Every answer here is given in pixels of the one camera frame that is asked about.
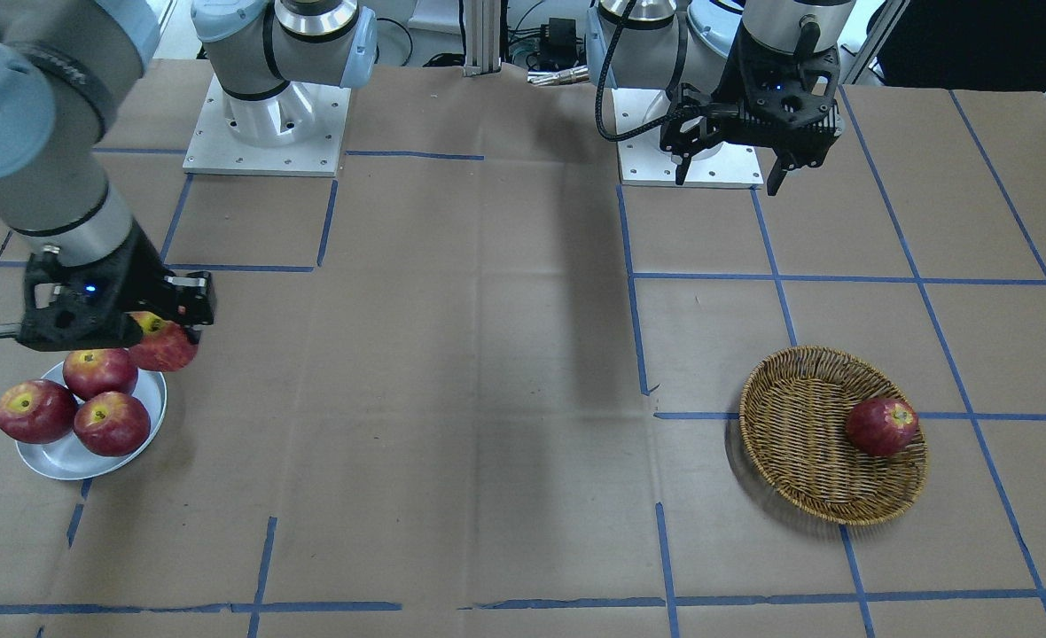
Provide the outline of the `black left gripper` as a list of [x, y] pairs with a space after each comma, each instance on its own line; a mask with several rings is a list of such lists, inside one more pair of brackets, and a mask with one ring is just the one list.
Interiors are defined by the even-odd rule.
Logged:
[[721, 143], [774, 151], [770, 197], [792, 170], [822, 166], [844, 130], [835, 89], [817, 90], [839, 71], [838, 50], [822, 43], [820, 23], [794, 23], [787, 51], [741, 25], [713, 92], [690, 83], [668, 90], [661, 150], [676, 164], [675, 185], [684, 185], [693, 158]]

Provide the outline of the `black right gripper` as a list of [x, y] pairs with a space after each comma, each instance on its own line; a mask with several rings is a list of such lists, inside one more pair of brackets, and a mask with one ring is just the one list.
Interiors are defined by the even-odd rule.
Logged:
[[129, 314], [149, 311], [178, 324], [199, 345], [215, 322], [211, 272], [179, 277], [134, 223], [126, 242], [90, 265], [66, 266], [60, 253], [42, 250], [24, 274], [24, 314], [17, 343], [40, 352], [130, 347], [142, 331]]

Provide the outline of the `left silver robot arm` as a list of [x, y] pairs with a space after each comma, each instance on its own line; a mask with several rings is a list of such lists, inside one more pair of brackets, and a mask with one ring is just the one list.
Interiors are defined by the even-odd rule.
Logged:
[[621, 181], [778, 193], [843, 134], [851, 1], [599, 1], [585, 56]]

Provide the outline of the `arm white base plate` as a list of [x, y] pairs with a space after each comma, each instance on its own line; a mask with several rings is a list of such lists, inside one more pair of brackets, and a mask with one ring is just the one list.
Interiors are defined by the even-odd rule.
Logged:
[[[617, 132], [626, 133], [667, 113], [664, 90], [613, 89], [613, 117]], [[619, 143], [621, 182], [626, 185], [676, 187], [681, 161], [660, 149], [660, 130], [655, 128]], [[758, 156], [752, 146], [721, 143], [701, 151], [688, 165], [682, 186], [711, 189], [753, 189], [761, 186]]]
[[245, 101], [208, 85], [185, 153], [188, 174], [337, 176], [353, 90], [291, 83], [283, 92]]

